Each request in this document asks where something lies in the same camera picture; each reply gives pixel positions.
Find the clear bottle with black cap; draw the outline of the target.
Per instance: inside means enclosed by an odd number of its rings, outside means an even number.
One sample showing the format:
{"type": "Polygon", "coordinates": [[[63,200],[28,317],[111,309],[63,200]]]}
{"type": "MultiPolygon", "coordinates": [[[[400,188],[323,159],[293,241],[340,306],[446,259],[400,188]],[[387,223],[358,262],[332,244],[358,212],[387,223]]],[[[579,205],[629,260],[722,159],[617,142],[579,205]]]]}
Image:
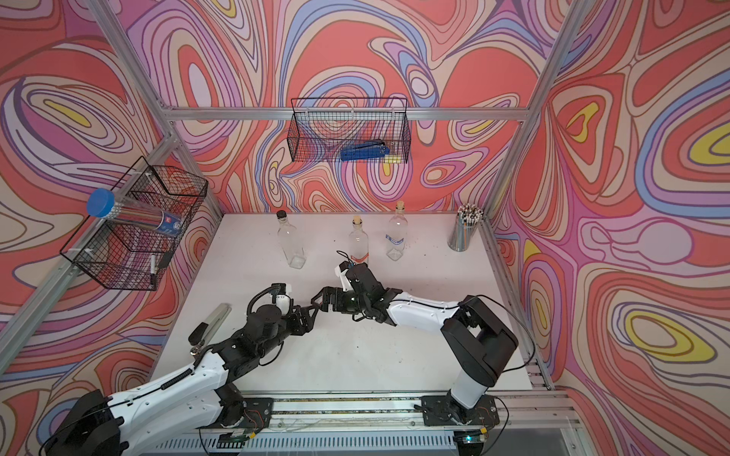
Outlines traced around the clear bottle with black cap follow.
{"type": "Polygon", "coordinates": [[[284,210],[279,210],[276,213],[276,217],[279,222],[279,244],[281,245],[287,264],[293,269],[300,270],[306,264],[306,254],[300,241],[298,230],[289,222],[288,215],[284,210]]]}

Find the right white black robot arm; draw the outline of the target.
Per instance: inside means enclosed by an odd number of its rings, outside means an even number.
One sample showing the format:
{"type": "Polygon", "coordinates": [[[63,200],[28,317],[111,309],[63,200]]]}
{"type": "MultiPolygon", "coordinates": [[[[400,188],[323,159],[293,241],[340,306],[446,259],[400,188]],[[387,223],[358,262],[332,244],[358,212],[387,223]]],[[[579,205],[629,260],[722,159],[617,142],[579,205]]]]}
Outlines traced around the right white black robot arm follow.
{"type": "Polygon", "coordinates": [[[507,370],[519,347],[514,332],[480,296],[469,294],[460,301],[419,298],[384,287],[365,263],[344,261],[336,268],[336,275],[340,287],[324,287],[311,298],[321,311],[444,337],[461,368],[446,400],[460,412],[476,408],[507,370]]]}

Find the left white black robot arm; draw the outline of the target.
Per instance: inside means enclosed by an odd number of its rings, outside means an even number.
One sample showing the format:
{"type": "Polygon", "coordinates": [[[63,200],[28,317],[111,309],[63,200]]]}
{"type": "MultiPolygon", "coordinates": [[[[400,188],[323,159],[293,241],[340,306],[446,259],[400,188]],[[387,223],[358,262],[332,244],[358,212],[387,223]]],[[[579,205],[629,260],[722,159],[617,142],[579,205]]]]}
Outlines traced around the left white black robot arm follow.
{"type": "Polygon", "coordinates": [[[246,414],[235,383],[289,336],[314,328],[319,308],[274,304],[250,313],[225,340],[206,347],[188,366],[141,387],[106,396],[92,391],[76,401],[42,455],[139,455],[189,429],[232,427],[246,414]]]}

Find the clear bottle red label cork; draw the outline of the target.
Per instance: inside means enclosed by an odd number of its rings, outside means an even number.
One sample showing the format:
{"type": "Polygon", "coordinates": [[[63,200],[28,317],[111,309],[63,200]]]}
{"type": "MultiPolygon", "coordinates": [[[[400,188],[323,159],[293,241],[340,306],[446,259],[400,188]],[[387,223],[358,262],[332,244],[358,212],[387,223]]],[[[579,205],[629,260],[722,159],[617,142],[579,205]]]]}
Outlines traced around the clear bottle red label cork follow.
{"type": "Polygon", "coordinates": [[[350,247],[349,258],[354,264],[363,264],[369,261],[370,248],[369,237],[363,230],[361,216],[354,216],[352,221],[352,232],[349,235],[350,247]]]}

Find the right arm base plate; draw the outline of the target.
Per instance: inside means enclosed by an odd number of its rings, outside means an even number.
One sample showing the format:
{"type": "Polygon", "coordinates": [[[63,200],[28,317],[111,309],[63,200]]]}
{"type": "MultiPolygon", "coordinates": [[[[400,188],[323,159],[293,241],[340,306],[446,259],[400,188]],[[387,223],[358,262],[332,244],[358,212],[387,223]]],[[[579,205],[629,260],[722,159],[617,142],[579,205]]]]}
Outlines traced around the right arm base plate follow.
{"type": "Polygon", "coordinates": [[[500,423],[495,400],[482,395],[473,408],[464,408],[450,395],[425,395],[414,405],[427,427],[479,426],[492,429],[500,423]]]}

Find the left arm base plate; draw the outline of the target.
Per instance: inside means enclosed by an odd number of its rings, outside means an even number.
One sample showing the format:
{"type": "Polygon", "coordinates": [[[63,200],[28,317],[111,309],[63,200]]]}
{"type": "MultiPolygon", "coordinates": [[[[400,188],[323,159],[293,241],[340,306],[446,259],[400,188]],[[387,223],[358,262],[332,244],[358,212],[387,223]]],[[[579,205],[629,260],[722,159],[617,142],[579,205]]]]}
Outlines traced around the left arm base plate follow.
{"type": "Polygon", "coordinates": [[[242,429],[262,431],[270,425],[274,399],[271,397],[245,397],[220,401],[222,410],[212,423],[203,429],[242,429]]]}

